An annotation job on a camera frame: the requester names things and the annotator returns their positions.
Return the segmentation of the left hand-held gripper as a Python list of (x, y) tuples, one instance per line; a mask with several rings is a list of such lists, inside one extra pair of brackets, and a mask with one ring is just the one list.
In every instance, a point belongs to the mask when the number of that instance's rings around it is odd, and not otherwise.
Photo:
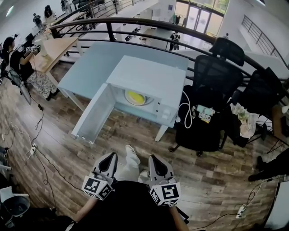
[(113, 191), (112, 184), (116, 181), (118, 155), (116, 152), (103, 155), (94, 164), (94, 169), (85, 176), (82, 191), (90, 197), (103, 201)]

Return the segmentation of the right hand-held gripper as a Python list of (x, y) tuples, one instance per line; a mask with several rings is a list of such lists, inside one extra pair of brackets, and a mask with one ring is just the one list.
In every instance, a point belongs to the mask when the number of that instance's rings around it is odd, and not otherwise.
[(152, 181), (161, 180), (150, 187), (149, 194), (158, 206), (173, 206), (181, 196), (181, 185), (173, 177), (171, 164), (159, 155), (149, 157), (149, 172)]

